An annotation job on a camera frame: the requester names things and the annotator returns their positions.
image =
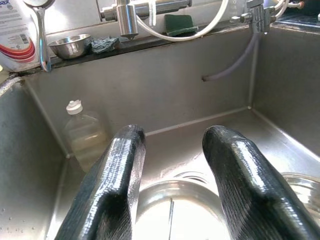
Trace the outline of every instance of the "white bottle cap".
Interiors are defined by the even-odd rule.
[[[81,111],[84,108],[82,107],[81,101],[80,100],[76,100],[76,101],[70,101],[68,106],[66,106],[66,111],[68,112],[68,114],[70,115],[76,115],[78,113],[81,113]]]

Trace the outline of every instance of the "chrome faucet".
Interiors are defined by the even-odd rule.
[[[176,12],[179,9],[191,7],[192,0],[156,0],[156,14]],[[99,10],[100,20],[118,21],[122,37],[134,39],[138,32],[137,15],[140,18],[149,16],[149,3],[147,1],[115,0],[110,7]]]
[[[253,33],[265,33],[270,30],[270,24],[276,21],[274,6],[264,8],[264,0],[250,0],[246,2],[248,13],[233,16],[232,23],[249,23]]]

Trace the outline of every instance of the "green sponge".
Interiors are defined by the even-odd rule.
[[[171,15],[164,16],[165,32],[168,36],[174,37],[180,34],[193,33],[198,30],[194,26],[190,15]]]

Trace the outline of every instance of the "stainless steel sink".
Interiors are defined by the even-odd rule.
[[[320,178],[317,156],[252,110],[239,109],[197,121],[149,132],[140,189],[176,176],[198,178],[218,194],[215,178],[202,151],[205,129],[224,125],[253,140],[279,172]],[[84,173],[75,159],[65,166],[48,239],[53,239],[81,183]]]
[[[65,159],[61,132],[65,103],[79,96],[111,133],[134,123],[148,131],[141,190],[179,176],[218,194],[202,151],[212,125],[251,139],[281,173],[320,178],[319,36],[273,28],[233,73],[201,81],[229,66],[249,39],[242,29],[121,54],[34,74],[27,89],[8,91],[0,99],[0,239],[55,238],[85,175]],[[114,71],[122,65],[126,71]]]

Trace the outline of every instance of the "water tap valve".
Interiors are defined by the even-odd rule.
[[[231,23],[249,23],[253,33],[265,33],[270,30],[270,24],[276,21],[275,7],[264,8],[264,0],[250,0],[246,2],[248,13],[233,16]]]

